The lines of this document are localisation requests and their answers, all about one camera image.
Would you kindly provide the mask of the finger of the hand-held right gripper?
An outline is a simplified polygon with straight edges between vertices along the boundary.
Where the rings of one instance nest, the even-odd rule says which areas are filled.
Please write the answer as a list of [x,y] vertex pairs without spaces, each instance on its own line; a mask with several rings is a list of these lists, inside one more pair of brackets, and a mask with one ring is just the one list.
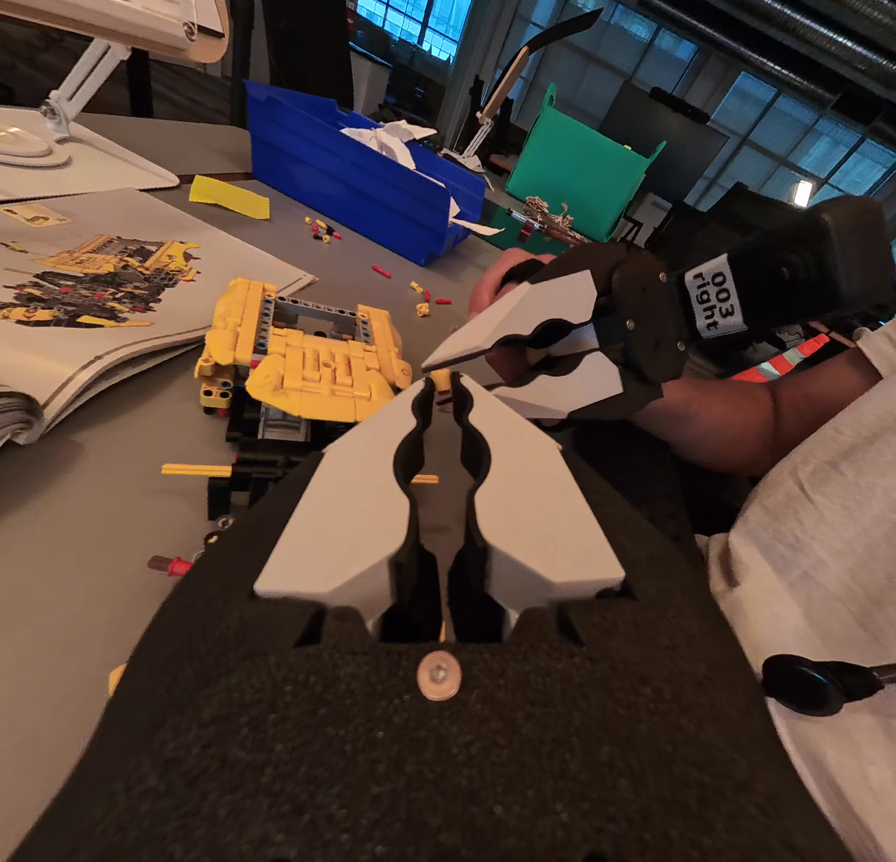
[[526,420],[562,421],[624,392],[622,373],[609,357],[587,350],[546,356],[491,396]]
[[460,364],[508,343],[546,349],[589,323],[597,298],[590,271],[522,283],[442,341],[422,370]]

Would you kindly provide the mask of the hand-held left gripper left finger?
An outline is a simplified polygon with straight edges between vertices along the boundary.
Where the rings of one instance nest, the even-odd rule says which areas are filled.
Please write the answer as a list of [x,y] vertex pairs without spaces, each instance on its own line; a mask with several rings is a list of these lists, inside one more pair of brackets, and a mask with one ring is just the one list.
[[438,566],[421,543],[410,490],[424,465],[434,395],[431,378],[418,380],[322,452],[256,596],[352,608],[386,641],[440,637]]

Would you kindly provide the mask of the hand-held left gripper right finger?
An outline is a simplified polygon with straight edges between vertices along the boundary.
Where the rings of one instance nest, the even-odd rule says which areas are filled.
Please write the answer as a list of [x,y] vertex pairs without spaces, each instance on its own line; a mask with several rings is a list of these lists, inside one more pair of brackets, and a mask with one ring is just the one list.
[[448,574],[456,641],[500,643],[526,610],[622,587],[623,567],[570,468],[576,458],[471,377],[450,376],[472,479]]

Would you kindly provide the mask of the yellow toy brick car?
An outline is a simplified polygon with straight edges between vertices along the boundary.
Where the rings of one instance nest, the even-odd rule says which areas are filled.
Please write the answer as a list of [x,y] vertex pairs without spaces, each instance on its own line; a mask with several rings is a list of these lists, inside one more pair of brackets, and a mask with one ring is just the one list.
[[322,452],[414,384],[387,311],[306,303],[245,278],[231,280],[218,299],[195,376],[203,408],[229,415],[237,453],[227,467],[163,471],[207,476],[214,521],[230,514],[233,494],[246,491],[252,507],[280,487],[272,507],[241,520],[235,535],[252,544],[260,532],[254,582]]

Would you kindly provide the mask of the person's right forearm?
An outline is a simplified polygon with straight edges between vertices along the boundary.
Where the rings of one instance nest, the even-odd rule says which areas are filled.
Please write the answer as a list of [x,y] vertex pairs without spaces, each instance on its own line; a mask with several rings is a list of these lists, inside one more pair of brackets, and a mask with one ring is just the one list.
[[765,384],[684,375],[629,420],[686,462],[761,477],[881,380],[854,348]]

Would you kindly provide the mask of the grey desk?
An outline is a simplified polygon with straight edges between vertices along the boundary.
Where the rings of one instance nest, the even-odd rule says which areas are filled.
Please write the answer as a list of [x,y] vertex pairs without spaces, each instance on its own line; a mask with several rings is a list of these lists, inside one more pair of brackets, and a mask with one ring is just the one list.
[[[258,182],[246,186],[269,198],[269,220],[189,203],[186,185],[154,196],[317,275],[302,265],[308,209]],[[385,308],[415,368],[466,320],[473,288],[500,253],[467,239],[423,269],[450,306],[424,318],[406,305]],[[208,531],[204,483],[161,475],[164,463],[230,460],[222,425],[200,410],[195,361],[157,364],[35,444],[2,450],[2,860],[77,763],[104,710],[108,674],[177,585],[148,559],[195,554]]]

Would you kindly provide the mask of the person's right hand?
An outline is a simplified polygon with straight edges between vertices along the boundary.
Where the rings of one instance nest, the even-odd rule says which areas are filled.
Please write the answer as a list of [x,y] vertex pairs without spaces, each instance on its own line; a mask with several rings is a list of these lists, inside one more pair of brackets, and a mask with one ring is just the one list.
[[[484,310],[493,305],[498,299],[511,292],[516,286],[505,276],[517,265],[529,261],[539,261],[542,265],[550,263],[554,254],[543,253],[534,255],[524,248],[509,248],[501,251],[495,264],[479,279],[473,288],[468,308],[468,321],[475,319]],[[487,352],[485,359],[498,377],[508,383],[528,368],[526,351],[522,347],[505,345],[498,346]]]

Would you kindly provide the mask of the brown rod tool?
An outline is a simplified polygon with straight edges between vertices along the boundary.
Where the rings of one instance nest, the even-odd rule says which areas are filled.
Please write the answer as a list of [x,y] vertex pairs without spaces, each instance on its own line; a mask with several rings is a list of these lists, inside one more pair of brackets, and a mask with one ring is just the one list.
[[563,217],[554,216],[549,210],[525,205],[519,210],[507,207],[504,211],[520,225],[516,236],[518,246],[525,246],[536,234],[543,236],[546,240],[569,247],[590,242],[587,237],[572,229],[569,219],[564,220]]

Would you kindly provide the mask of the orange traffic cone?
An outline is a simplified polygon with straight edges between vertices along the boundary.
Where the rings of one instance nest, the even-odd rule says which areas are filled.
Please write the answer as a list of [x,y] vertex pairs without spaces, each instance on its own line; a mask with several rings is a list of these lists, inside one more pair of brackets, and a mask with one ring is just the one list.
[[745,371],[733,375],[730,377],[730,380],[748,384],[766,384],[776,381],[781,376],[793,371],[800,363],[822,349],[829,341],[829,337],[825,334],[816,335],[768,361],[756,364]]

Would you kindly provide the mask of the scattered small brick pieces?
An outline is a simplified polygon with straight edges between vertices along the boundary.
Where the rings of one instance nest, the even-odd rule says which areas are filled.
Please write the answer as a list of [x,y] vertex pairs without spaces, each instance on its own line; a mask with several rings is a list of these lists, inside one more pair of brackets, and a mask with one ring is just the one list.
[[314,265],[318,283],[338,289],[340,301],[406,305],[419,318],[439,304],[451,305],[451,297],[434,291],[420,266],[397,253],[330,219],[307,215],[304,223],[310,246],[303,267]]

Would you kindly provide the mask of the green plastic tote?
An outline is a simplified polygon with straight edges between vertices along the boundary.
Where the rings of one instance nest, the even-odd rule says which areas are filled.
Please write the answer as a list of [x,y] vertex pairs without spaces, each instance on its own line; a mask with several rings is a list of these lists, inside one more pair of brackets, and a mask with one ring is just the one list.
[[644,157],[566,116],[555,102],[550,84],[505,190],[519,201],[565,203],[573,229],[592,241],[609,241],[666,142]]

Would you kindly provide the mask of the large black screen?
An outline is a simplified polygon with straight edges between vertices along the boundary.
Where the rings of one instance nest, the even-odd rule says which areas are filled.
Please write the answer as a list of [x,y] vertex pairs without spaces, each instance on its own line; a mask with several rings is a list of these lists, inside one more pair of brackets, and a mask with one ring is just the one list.
[[709,115],[661,88],[621,85],[599,132],[650,160],[642,189],[681,203],[728,142]]

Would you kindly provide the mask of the crumpled white paper bags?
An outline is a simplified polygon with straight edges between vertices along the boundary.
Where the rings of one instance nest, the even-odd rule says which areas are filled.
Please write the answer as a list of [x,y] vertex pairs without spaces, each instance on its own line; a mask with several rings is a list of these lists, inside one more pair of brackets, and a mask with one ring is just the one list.
[[[401,119],[376,128],[343,127],[341,133],[362,143],[365,147],[386,156],[391,161],[395,161],[412,171],[417,171],[431,182],[447,188],[446,184],[442,184],[442,182],[421,172],[409,151],[409,143],[411,141],[432,137],[437,134],[436,129],[412,125],[405,119]],[[503,228],[482,226],[459,218],[460,212],[461,208],[454,200],[454,196],[450,196],[449,224],[461,226],[484,238],[491,238],[504,232]]]

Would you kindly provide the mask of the white stand with wooden board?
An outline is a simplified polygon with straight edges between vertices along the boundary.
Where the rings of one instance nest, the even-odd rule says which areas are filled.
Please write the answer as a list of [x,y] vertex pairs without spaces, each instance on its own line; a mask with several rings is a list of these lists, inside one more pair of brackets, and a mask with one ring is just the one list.
[[501,73],[500,80],[489,95],[487,102],[476,112],[478,129],[472,136],[462,153],[443,148],[439,155],[460,164],[468,171],[484,174],[485,169],[477,156],[479,148],[484,144],[488,135],[492,132],[497,116],[505,100],[509,97],[513,86],[521,77],[529,60],[539,50],[563,39],[570,38],[585,30],[590,29],[602,15],[604,8],[600,7],[586,14],[562,21],[555,26],[542,31],[524,44],[514,55],[508,66]]

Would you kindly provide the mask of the blue storage bin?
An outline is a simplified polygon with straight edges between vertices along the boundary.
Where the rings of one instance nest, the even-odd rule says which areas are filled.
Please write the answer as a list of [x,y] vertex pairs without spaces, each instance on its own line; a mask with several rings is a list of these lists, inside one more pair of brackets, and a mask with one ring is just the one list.
[[254,176],[420,266],[482,214],[486,182],[409,139],[404,160],[356,138],[381,126],[329,98],[245,81]]

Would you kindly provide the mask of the person's white shirt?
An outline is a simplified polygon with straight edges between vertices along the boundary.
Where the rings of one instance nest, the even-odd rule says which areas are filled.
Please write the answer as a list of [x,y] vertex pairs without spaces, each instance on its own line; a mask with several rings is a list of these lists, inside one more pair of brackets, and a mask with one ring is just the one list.
[[[881,380],[766,475],[730,532],[698,544],[746,657],[871,666],[895,652],[895,326],[857,347]],[[895,858],[894,689],[813,718],[775,701],[778,736],[856,860]]]

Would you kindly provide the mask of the open instruction booklet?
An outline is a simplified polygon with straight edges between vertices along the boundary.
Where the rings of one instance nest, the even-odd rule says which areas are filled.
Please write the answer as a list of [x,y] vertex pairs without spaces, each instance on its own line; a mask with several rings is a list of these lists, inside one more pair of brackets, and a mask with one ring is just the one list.
[[2,203],[1,442],[201,341],[236,278],[316,281],[132,188]]

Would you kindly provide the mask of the yellow paper note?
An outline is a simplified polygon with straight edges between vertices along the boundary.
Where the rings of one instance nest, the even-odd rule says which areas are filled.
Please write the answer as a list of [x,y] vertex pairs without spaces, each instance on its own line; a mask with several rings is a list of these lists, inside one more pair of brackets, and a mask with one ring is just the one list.
[[215,205],[247,218],[257,220],[269,220],[271,218],[269,198],[207,175],[196,175],[194,177],[190,186],[188,201],[190,203]]

